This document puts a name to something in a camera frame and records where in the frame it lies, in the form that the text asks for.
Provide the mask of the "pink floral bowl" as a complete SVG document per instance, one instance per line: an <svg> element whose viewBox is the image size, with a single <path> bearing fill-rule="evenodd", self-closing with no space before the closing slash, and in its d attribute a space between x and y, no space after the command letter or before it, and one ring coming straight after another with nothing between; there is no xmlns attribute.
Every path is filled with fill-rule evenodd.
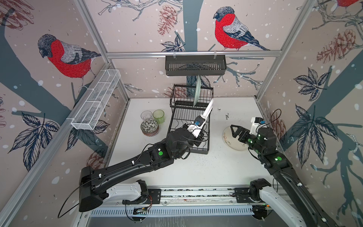
<svg viewBox="0 0 363 227"><path fill-rule="evenodd" d="M146 133L151 133L158 130L158 123L155 119L147 119L141 123L140 128Z"/></svg>

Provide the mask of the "white plate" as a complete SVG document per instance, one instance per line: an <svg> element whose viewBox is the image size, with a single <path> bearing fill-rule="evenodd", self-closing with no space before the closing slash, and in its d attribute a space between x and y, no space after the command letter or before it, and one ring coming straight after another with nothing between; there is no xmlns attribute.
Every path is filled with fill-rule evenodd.
<svg viewBox="0 0 363 227"><path fill-rule="evenodd" d="M214 99L211 99L210 103L208 104L206 110L204 111L204 113L202 115L202 117L204 119L208 119L208 117L209 117L209 115L210 115L210 113L211 113L211 111L213 109L213 104L214 104Z"/></svg>

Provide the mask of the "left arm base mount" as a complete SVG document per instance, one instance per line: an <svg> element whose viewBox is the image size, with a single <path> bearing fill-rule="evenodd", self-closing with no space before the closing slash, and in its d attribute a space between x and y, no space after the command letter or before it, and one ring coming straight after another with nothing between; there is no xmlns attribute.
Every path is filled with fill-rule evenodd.
<svg viewBox="0 0 363 227"><path fill-rule="evenodd" d="M161 189L149 189L146 182L138 180L131 187L133 194L123 198L123 205L134 204L159 204L161 201Z"/></svg>

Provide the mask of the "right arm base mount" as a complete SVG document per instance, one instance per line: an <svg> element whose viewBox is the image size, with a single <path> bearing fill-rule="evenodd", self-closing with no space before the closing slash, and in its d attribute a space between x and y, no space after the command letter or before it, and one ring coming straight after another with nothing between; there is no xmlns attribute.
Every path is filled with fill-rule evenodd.
<svg viewBox="0 0 363 227"><path fill-rule="evenodd" d="M238 203L259 203L262 201L260 192L267 186L271 184L264 178L253 180L247 188L234 188L232 197L235 197Z"/></svg>

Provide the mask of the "green glass tumbler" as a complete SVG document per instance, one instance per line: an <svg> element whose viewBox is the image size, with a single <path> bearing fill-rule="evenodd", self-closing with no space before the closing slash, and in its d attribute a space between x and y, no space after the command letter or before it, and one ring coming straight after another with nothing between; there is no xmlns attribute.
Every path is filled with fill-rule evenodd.
<svg viewBox="0 0 363 227"><path fill-rule="evenodd" d="M153 118L157 121L158 124L162 124L165 122L165 113L163 110L156 110L153 112Z"/></svg>

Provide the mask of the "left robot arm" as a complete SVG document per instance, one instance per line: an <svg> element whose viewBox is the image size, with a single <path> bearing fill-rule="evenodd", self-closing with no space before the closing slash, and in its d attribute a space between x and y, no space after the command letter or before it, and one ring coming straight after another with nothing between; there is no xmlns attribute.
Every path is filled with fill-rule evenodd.
<svg viewBox="0 0 363 227"><path fill-rule="evenodd" d="M109 197L107 190L132 177L159 170L181 159L194 145L204 139L202 129L178 128L160 142L124 162L94 170L90 166L81 169L79 178L79 211L93 210Z"/></svg>

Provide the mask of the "cream plate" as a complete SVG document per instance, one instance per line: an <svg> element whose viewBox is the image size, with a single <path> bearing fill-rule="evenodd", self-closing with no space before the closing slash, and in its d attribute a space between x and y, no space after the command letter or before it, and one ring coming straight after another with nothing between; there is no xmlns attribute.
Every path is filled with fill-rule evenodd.
<svg viewBox="0 0 363 227"><path fill-rule="evenodd" d="M230 126L226 127L222 134L222 139L229 148L236 151L247 151L247 146L244 143L238 141L237 138L232 136L232 130Z"/></svg>

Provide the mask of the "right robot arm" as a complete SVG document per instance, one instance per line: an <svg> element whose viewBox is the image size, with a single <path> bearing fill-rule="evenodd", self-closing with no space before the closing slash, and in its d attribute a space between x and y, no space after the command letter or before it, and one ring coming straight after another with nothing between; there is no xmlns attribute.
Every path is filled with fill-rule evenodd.
<svg viewBox="0 0 363 227"><path fill-rule="evenodd" d="M258 161L285 190L294 206L280 197L266 179L251 181L249 196L262 201L290 227L336 227L337 223L317 203L298 178L292 164L277 151L277 137L271 128L246 129L231 125L231 133L249 150L257 153Z"/></svg>

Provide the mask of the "clear glass tumbler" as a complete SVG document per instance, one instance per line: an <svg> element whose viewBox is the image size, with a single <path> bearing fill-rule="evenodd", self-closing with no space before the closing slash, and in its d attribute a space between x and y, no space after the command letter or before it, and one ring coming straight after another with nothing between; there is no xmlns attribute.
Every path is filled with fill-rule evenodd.
<svg viewBox="0 0 363 227"><path fill-rule="evenodd" d="M151 111L143 111L140 115L142 120L147 120L147 119L152 119L153 118L153 113Z"/></svg>

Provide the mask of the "green plate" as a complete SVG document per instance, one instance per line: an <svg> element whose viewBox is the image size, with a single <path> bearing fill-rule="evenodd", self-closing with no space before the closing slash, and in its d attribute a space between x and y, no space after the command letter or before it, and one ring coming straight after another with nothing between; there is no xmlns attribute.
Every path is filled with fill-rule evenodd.
<svg viewBox="0 0 363 227"><path fill-rule="evenodd" d="M194 93L194 101L193 101L193 106L194 107L198 103L199 96L200 96L200 90L201 90L201 78L200 78L200 75L198 75L197 76L196 89L195 89L195 93Z"/></svg>

